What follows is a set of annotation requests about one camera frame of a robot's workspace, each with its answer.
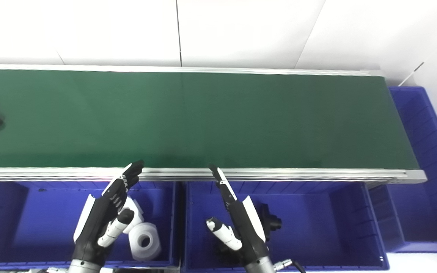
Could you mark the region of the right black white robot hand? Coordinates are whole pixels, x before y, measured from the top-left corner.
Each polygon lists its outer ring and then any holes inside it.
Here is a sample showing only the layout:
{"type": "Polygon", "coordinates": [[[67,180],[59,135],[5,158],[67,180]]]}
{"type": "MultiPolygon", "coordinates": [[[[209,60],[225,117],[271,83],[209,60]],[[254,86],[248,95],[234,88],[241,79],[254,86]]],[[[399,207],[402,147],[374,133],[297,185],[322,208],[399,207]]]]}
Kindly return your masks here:
{"type": "Polygon", "coordinates": [[[224,206],[233,226],[226,225],[216,217],[206,220],[208,229],[226,247],[239,254],[239,260],[248,273],[273,273],[274,265],[269,257],[265,233],[250,197],[237,199],[223,171],[214,164],[208,168],[216,179],[224,206]]]}

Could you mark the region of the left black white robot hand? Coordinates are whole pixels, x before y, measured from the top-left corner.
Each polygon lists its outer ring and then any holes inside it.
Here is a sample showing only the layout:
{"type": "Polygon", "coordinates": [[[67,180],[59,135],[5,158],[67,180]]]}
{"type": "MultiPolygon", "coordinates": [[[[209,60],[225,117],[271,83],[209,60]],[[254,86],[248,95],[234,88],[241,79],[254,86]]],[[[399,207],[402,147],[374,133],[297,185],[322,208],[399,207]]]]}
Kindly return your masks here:
{"type": "Polygon", "coordinates": [[[99,273],[105,265],[114,242],[135,218],[135,211],[125,203],[143,168],[143,160],[130,163],[98,198],[87,197],[74,233],[70,271],[99,273]]]}

